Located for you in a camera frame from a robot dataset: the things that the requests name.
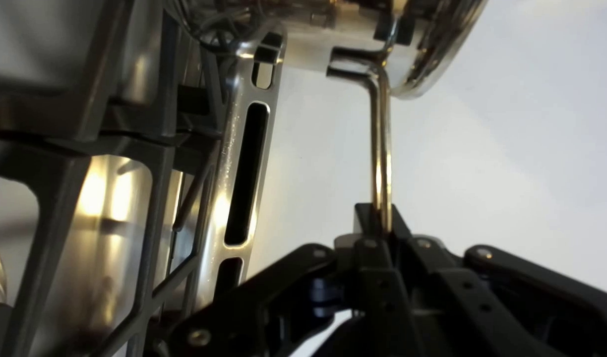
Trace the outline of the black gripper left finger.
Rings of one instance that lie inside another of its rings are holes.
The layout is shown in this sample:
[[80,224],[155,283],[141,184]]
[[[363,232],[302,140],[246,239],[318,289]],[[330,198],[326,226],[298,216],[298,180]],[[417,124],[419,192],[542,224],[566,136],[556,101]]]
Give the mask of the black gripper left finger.
[[409,297],[395,265],[409,235],[397,208],[385,232],[371,204],[355,206],[355,232],[333,247],[304,243],[183,319],[165,339],[171,357],[288,357],[353,315],[318,354],[411,357]]

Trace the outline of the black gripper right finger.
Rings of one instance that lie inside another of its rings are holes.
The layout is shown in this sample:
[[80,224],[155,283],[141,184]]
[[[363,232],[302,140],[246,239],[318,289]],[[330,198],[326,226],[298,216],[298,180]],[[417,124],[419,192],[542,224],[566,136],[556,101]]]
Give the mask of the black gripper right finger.
[[607,291],[486,243],[454,255],[395,206],[381,218],[411,305],[462,354],[607,357]]

